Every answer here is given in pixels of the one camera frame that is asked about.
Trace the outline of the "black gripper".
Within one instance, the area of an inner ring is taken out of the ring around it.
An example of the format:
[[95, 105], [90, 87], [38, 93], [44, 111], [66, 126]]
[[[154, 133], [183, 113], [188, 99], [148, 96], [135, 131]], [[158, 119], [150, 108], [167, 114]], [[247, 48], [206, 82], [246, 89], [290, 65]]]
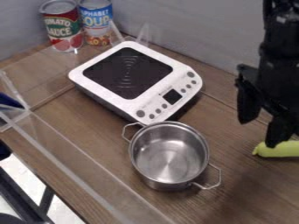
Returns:
[[266, 146], [275, 148], [298, 132], [299, 52], [283, 55], [279, 49], [259, 47], [259, 66], [238, 65], [238, 120], [254, 121], [265, 109], [274, 119], [267, 126]]

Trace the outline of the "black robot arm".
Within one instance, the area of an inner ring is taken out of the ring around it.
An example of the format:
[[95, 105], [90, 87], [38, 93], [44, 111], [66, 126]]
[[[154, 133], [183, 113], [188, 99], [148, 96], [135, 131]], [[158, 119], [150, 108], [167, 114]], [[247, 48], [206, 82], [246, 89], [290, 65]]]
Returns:
[[299, 0], [263, 0], [265, 39], [258, 67], [238, 65], [238, 120], [273, 115], [266, 146], [299, 136]]

